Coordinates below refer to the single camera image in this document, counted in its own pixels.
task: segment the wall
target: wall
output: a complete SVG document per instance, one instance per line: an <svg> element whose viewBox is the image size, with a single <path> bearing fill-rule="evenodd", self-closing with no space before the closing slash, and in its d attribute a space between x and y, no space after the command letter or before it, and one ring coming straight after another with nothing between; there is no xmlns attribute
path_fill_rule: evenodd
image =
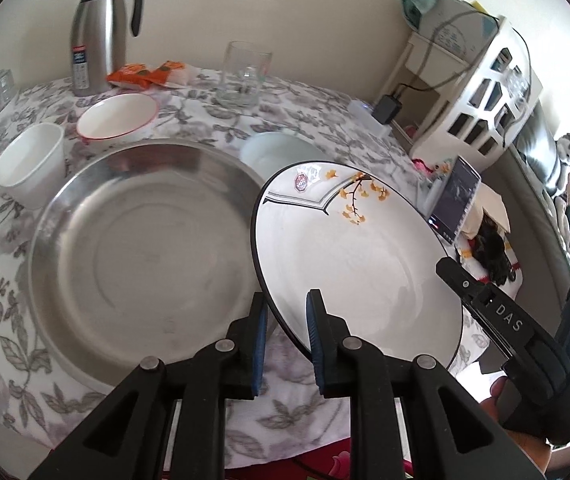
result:
<svg viewBox="0 0 570 480"><path fill-rule="evenodd" d="M0 68L21 86L69 73L68 38L79 0L4 0ZM570 7L565 0L479 0L525 36L550 126L570 131ZM272 73L371 99L409 28L399 0L145 0L128 60L220 67L229 40L274 50Z"/></svg>

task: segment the black cable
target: black cable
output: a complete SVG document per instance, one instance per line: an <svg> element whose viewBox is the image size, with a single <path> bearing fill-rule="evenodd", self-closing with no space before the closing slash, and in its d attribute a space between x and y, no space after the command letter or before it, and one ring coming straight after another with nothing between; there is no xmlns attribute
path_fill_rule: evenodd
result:
<svg viewBox="0 0 570 480"><path fill-rule="evenodd" d="M429 86L426 88L416 88L414 85L414 83L419 79L419 77L421 76L421 73L423 73L423 70L425 69L425 65L427 65L427 61L430 57L431 54L431 49L433 48L435 42L436 42L436 36L438 35L438 33L443 30L444 27L447 27L447 25L451 25L453 22L455 22L457 19L462 18L463 16L469 16L472 14L482 14L484 16L487 16L488 18L491 18L492 20L494 20L494 22L496 23L496 32L494 33L494 35L487 41L487 43L485 44L485 46L478 52L478 55L474 58L474 60L469 64L469 66L465 69L462 70L461 72L455 73L454 75L448 77L447 79L445 79L444 81L441 81L440 83L434 85L434 86ZM443 85L446 85L447 83L449 83L450 81L453 81L455 78L462 76L465 72L467 72L470 68L472 68L476 62L478 62L478 60L481 58L482 54L484 54L484 51L487 49L487 47L490 46L490 44L492 43L492 41L494 41L494 38L496 36L496 34L498 34L498 29L500 28L500 22L498 21L498 18L496 18L496 16L492 16L491 14L488 14L486 12L482 12L482 10L478 10L478 9L471 9L471 10L466 10L465 12L460 12L459 14L456 14L454 16L452 16L449 20L446 20L445 22L442 22L438 27L436 27L434 29L434 32L431 35L431 39L430 39L430 44L427 47L427 51L425 52L425 55L423 56L423 61L421 62L420 67L418 67L418 70L416 71L416 73L412 76L412 78L410 79L408 84L405 83L400 83L396 86L396 89L392 92L392 95L394 97L396 97L397 99L403 95L403 92L405 90L401 90L399 91L400 88L404 88L404 89L412 89L418 92L427 92L427 91L431 91L434 90L436 88L440 88Z"/></svg>
<svg viewBox="0 0 570 480"><path fill-rule="evenodd" d="M316 476L316 478L322 479L322 480L337 480L337 478L335 476L331 476L331 475L326 475L325 473L321 473L320 471L317 471L316 469L314 469L313 467L308 466L307 464L301 462L298 458L294 457L291 459L291 461L296 464L297 466L299 466L303 471L307 471L308 473Z"/></svg>

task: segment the white bowl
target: white bowl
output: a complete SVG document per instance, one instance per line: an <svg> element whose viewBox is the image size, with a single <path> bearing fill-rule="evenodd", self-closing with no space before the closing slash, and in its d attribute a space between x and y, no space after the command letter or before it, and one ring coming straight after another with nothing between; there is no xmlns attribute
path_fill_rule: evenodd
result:
<svg viewBox="0 0 570 480"><path fill-rule="evenodd" d="M76 123L81 142L92 151L141 140L156 117L158 104L149 95L119 94L90 107Z"/></svg>
<svg viewBox="0 0 570 480"><path fill-rule="evenodd" d="M0 156L0 191L27 209L43 207L65 181L64 131L58 124L30 126Z"/></svg>
<svg viewBox="0 0 570 480"><path fill-rule="evenodd" d="M297 162L332 160L312 143L281 132L265 132L248 139L241 148L239 158L265 181Z"/></svg>

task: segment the ginkgo leaf pattern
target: ginkgo leaf pattern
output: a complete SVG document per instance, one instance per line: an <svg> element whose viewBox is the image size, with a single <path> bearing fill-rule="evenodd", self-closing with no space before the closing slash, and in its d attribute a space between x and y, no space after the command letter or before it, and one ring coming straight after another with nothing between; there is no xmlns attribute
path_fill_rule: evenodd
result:
<svg viewBox="0 0 570 480"><path fill-rule="evenodd" d="M336 170L329 170L325 173L327 180L336 177ZM350 181L338 190L338 196L348 203L345 205L341 214L347 218L351 224L359 225L367 221L364 215L359 213L357 199L367 198L370 195L377 196L382 202L389 196L389 190L377 179L362 171L356 172Z"/></svg>

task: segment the plate logo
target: plate logo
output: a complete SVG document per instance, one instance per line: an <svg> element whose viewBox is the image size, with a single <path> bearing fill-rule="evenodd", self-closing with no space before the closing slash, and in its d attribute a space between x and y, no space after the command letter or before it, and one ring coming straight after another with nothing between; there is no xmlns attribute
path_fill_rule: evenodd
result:
<svg viewBox="0 0 570 480"><path fill-rule="evenodd" d="M305 191L307 189L307 183L308 183L308 179L307 179L307 175L305 173L297 174L296 178L294 179L294 187L296 188L296 191L298 191L298 192Z"/></svg>

